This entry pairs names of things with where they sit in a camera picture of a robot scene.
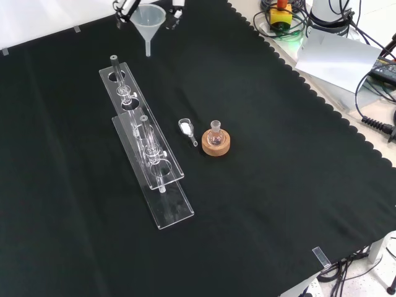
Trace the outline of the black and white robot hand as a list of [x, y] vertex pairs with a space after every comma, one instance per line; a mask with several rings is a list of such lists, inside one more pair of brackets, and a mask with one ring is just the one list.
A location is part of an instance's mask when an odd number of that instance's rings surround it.
[[[115, 16], [117, 19], [118, 28], [122, 27], [123, 23], [130, 22], [132, 14], [137, 10], [139, 6], [143, 4], [159, 3], [160, 1], [113, 1], [112, 7], [115, 11]], [[168, 30], [173, 30], [179, 24], [180, 19], [183, 15], [183, 10], [185, 7], [185, 0], [173, 0], [171, 6], [166, 12], [166, 19], [164, 27]]]

